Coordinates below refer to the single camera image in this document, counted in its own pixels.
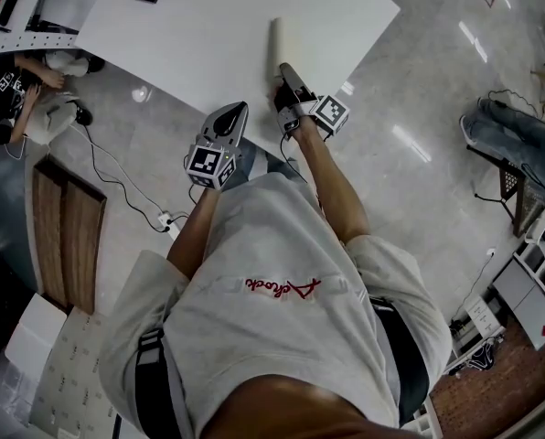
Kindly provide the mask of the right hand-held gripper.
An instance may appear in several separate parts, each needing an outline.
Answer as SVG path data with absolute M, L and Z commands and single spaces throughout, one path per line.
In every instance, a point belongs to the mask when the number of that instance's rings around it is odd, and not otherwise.
M 273 105 L 281 130 L 291 132 L 302 118 L 309 117 L 328 136 L 335 135 L 348 119 L 348 107 L 336 97 L 315 95 L 290 63 L 282 63 L 279 69 L 284 83 L 276 91 Z

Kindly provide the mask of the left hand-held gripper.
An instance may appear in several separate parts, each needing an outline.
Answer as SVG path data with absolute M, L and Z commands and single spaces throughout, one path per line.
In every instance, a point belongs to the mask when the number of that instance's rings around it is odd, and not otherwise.
M 223 106 L 208 116 L 185 160 L 185 171 L 193 185 L 224 188 L 237 169 L 239 144 L 248 116 L 247 103 Z

